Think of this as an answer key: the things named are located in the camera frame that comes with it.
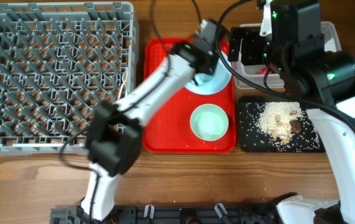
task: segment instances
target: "clear plastic container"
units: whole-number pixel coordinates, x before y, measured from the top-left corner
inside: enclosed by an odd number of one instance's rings
[[[243,25],[240,25],[240,27],[256,27],[256,26],[260,26],[260,25],[261,24],[243,24]],[[321,22],[321,31],[325,35],[325,50],[326,51],[336,52],[336,51],[341,50],[338,34],[336,33],[336,29],[334,28],[333,23]],[[256,73],[264,67],[265,67],[265,65],[244,66],[241,63],[241,54],[239,55],[238,62],[233,62],[233,69],[235,71],[237,71],[238,74],[240,74],[242,77],[248,79],[249,81],[252,81],[252,82],[254,82],[258,85],[261,85],[261,86],[264,86],[263,85],[264,74],[258,75]],[[235,78],[235,85],[239,89],[243,89],[243,90],[252,89],[252,87],[241,82],[236,77],[234,77],[234,78]],[[267,77],[267,85],[270,88],[283,88],[284,81],[279,78],[278,74],[272,73],[272,74],[269,74],[269,76]]]

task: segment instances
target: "black tray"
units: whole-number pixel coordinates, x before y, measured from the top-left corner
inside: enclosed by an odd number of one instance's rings
[[[288,144],[275,144],[280,140],[274,140],[271,135],[260,132],[260,129],[254,125],[260,113],[263,112],[262,106],[266,102],[287,101],[276,96],[243,96],[239,99],[236,114],[238,138],[242,150],[247,152],[325,152],[321,138],[303,109],[304,118],[300,120],[302,131],[294,134]]]

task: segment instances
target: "red tray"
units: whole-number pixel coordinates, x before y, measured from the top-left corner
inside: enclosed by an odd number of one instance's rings
[[[170,47],[184,39],[164,39]],[[222,51],[228,52],[228,44],[222,42]],[[151,40],[145,49],[144,78],[160,65],[166,56],[158,39]],[[202,96],[185,87],[156,112],[144,129],[143,145],[151,152],[161,153],[222,153],[230,151],[236,144],[236,123],[234,103],[234,79],[220,92]],[[190,127],[190,116],[198,106],[212,103],[220,106],[229,119],[227,133],[219,140],[204,141],[196,137]]]

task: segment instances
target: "dish rack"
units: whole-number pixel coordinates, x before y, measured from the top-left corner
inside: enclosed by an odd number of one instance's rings
[[[57,152],[116,101],[126,70],[133,90],[138,46],[129,2],[0,4],[0,156]]]

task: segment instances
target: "table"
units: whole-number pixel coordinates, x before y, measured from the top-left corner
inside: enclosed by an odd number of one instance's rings
[[[142,78],[145,45],[155,34],[150,29],[150,1],[131,2],[140,23],[137,76]],[[234,1],[197,2],[203,18],[217,20]],[[236,9],[226,18],[225,26],[261,22],[262,11],[255,7],[253,1]],[[336,26],[342,49],[355,56],[355,1],[321,1],[321,15],[323,21]],[[186,37],[197,26],[195,9],[188,0],[159,1],[155,17],[164,37]],[[258,92],[237,90],[236,99],[247,94]],[[81,156],[68,159],[81,165],[87,163]],[[84,197],[88,177],[85,171],[62,166],[52,154],[0,157],[0,223],[48,223],[52,207],[74,205]],[[238,145],[230,153],[220,155],[152,154],[143,149],[133,168],[122,178],[116,203],[233,205],[263,202],[287,192],[337,199],[336,182],[326,154],[245,153]]]

